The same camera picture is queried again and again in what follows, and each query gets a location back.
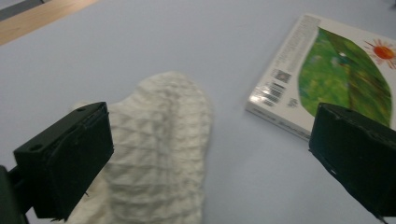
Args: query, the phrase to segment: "table surface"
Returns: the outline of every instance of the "table surface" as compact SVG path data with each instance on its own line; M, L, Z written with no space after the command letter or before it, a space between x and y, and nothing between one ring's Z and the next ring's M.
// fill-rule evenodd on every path
M0 47L0 164L15 166L12 151L74 103L116 103L142 79L177 70L207 93L215 111L205 158L205 224L379 223L307 142L250 114L245 104L302 14L396 39L392 4L99 1Z

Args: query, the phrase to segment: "sock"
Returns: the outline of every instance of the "sock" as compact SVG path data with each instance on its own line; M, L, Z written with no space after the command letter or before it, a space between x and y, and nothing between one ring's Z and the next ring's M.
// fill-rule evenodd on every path
M201 223L212 124L205 95L168 72L108 110L114 154L67 223Z

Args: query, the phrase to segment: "picture book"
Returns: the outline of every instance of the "picture book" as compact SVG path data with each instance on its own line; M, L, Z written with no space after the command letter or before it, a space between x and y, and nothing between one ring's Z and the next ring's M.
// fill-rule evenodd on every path
M391 129L396 40L305 14L248 98L247 110L309 140L320 102Z

